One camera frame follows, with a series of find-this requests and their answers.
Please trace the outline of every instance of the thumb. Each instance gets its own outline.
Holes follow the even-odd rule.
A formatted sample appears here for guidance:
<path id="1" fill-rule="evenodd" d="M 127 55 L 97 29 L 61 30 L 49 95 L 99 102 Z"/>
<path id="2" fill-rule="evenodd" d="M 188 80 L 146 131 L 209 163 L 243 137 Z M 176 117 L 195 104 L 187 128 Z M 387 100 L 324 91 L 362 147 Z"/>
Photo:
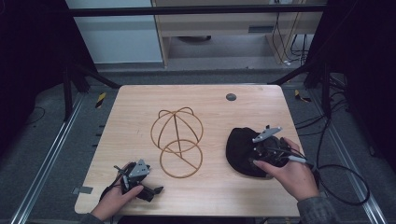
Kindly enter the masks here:
<path id="1" fill-rule="evenodd" d="M 138 195 L 142 190 L 143 190 L 143 186 L 138 185 L 134 188 L 132 188 L 131 190 L 129 190 L 127 193 L 124 194 L 124 196 L 126 196 L 128 201 L 131 201 L 133 198 L 136 197 L 136 195 Z"/>
<path id="2" fill-rule="evenodd" d="M 267 174 L 274 176 L 276 173 L 276 170 L 278 169 L 277 167 L 271 165 L 270 163 L 266 161 L 253 161 L 253 163 L 259 167 L 260 169 L 264 170 Z"/>

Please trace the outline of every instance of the copper wire sculpture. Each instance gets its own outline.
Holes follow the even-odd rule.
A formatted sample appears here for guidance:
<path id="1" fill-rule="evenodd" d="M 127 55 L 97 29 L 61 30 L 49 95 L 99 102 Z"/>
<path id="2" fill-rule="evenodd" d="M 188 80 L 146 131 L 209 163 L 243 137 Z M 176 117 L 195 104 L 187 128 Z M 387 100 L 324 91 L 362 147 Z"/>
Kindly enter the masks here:
<path id="1" fill-rule="evenodd" d="M 181 115 L 183 115 L 183 116 L 184 116 L 184 115 L 188 115 L 188 116 L 191 116 L 192 118 L 195 118 L 195 119 L 199 122 L 199 125 L 201 126 L 201 130 L 200 130 L 200 131 L 201 131 L 201 134 L 197 134 L 197 132 L 190 126 L 190 124 L 189 124 L 185 119 L 183 119 L 183 118 L 181 117 Z M 162 138 L 163 138 L 163 133 L 164 133 L 165 127 L 168 125 L 168 123 L 170 122 L 171 119 L 172 119 L 172 120 L 174 121 L 174 123 L 175 123 L 175 130 L 176 130 L 176 138 L 177 138 L 177 139 L 176 139 L 176 140 L 173 140 L 173 141 L 170 141 L 170 142 L 167 143 L 164 147 L 162 147 L 162 146 L 161 146 L 161 141 L 162 141 Z M 160 124 L 159 124 L 159 123 L 160 123 L 160 122 L 159 122 L 160 120 L 161 120 L 162 122 L 164 122 L 164 124 L 163 124 L 163 126 L 161 127 L 161 131 L 160 131 L 160 133 L 159 133 L 159 135 L 158 135 L 157 140 L 155 140 L 155 139 L 154 139 L 154 136 L 153 136 L 153 130 L 154 130 L 154 127 L 155 127 L 156 125 L 160 125 Z M 178 120 L 181 120 L 182 123 L 184 123 L 185 126 L 188 127 L 188 130 L 190 130 L 191 133 L 192 133 L 193 136 L 194 136 L 194 141 L 193 141 L 193 140 L 190 140 L 190 139 L 180 138 L 179 127 L 178 127 L 179 124 L 177 124 L 177 121 L 178 121 Z M 166 174 L 168 174 L 168 175 L 170 175 L 170 176 L 172 176 L 172 177 L 174 177 L 174 178 L 185 178 L 185 177 L 189 177 L 189 176 L 191 176 L 191 175 L 194 175 L 194 174 L 200 169 L 204 157 L 203 157 L 202 150 L 198 147 L 198 143 L 201 141 L 201 139 L 202 139 L 202 137 L 203 137 L 203 135 L 204 135 L 204 126 L 202 125 L 202 122 L 194 115 L 194 113 L 193 113 L 193 111 L 192 111 L 191 108 L 189 108 L 189 107 L 183 107 L 183 108 L 180 108 L 180 109 L 177 110 L 177 111 L 161 110 L 161 111 L 158 113 L 158 118 L 157 118 L 157 120 L 155 120 L 155 122 L 154 122 L 153 125 L 151 126 L 150 135 L 151 135 L 151 140 L 152 140 L 152 142 L 154 143 L 154 145 L 155 145 L 158 149 L 160 149 L 160 150 L 162 151 L 162 152 L 161 152 L 161 156 L 160 156 L 160 165 L 161 165 L 161 167 L 163 168 L 163 171 L 164 171 Z M 182 143 L 182 142 L 190 143 L 190 144 L 191 144 L 191 147 L 182 148 L 182 146 L 181 146 L 181 143 Z M 177 143 L 177 149 L 172 149 L 171 146 L 172 146 L 173 144 L 175 144 L 175 143 Z M 200 153 L 200 159 L 199 159 L 199 164 L 198 164 L 198 165 L 192 164 L 192 162 L 190 162 L 189 160 L 187 160 L 187 159 L 185 159 L 185 158 L 183 157 L 183 153 L 186 153 L 187 151 L 190 151 L 190 150 L 192 150 L 193 148 L 198 148 L 199 153 Z M 163 155 L 164 155 L 164 153 L 171 153 L 171 154 L 174 154 L 175 156 L 179 157 L 181 160 L 183 160 L 184 162 L 186 162 L 190 167 L 192 167 L 192 168 L 193 168 L 193 171 L 192 171 L 191 173 L 189 173 L 189 174 L 186 174 L 186 175 L 175 175 L 175 174 L 171 174 L 169 171 L 167 171 L 167 170 L 165 169 L 165 167 L 164 167 L 164 165 L 163 165 Z"/>

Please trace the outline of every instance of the human hand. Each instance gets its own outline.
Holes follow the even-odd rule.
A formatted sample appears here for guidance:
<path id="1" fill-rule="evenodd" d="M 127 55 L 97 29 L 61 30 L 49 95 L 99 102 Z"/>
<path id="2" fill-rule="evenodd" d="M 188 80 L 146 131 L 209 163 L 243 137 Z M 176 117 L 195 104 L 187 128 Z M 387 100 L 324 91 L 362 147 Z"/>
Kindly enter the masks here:
<path id="1" fill-rule="evenodd" d="M 142 190 L 143 186 L 139 185 L 122 194 L 119 179 L 114 187 L 105 194 L 99 204 L 93 208 L 91 214 L 105 221 L 116 215 L 125 204 L 134 199 Z"/>
<path id="2" fill-rule="evenodd" d="M 297 144 L 284 139 L 291 148 L 300 151 Z M 275 167 L 265 161 L 254 161 L 254 164 L 277 179 L 297 201 L 319 196 L 315 178 L 306 164 L 297 161 L 289 161 L 283 167 Z"/>

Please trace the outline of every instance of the cabinet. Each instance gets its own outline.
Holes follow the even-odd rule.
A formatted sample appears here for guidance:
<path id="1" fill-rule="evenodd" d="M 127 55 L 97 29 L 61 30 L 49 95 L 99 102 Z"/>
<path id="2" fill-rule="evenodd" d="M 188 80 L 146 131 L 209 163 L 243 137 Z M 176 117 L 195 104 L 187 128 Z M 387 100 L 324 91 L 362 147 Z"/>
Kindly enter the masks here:
<path id="1" fill-rule="evenodd" d="M 268 5 L 270 0 L 151 0 L 154 7 Z M 292 0 L 292 4 L 323 3 L 324 0 Z M 167 65 L 173 36 L 265 35 L 280 63 L 286 58 L 296 34 L 314 34 L 321 12 L 233 13 L 155 16 L 163 62 Z"/>
<path id="2" fill-rule="evenodd" d="M 69 8 L 151 7 L 149 0 L 66 0 Z M 75 17 L 96 66 L 162 63 L 154 16 Z"/>

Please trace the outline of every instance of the sleeve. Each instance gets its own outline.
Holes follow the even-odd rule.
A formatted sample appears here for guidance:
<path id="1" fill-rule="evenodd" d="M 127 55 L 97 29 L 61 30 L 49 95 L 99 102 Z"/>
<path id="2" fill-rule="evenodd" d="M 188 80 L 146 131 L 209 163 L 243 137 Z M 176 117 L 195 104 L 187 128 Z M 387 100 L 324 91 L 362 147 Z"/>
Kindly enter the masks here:
<path id="1" fill-rule="evenodd" d="M 104 222 L 91 213 L 87 213 L 78 224 L 104 224 Z"/>
<path id="2" fill-rule="evenodd" d="M 313 197 L 297 203 L 304 224 L 340 223 L 332 204 L 327 198 Z"/>

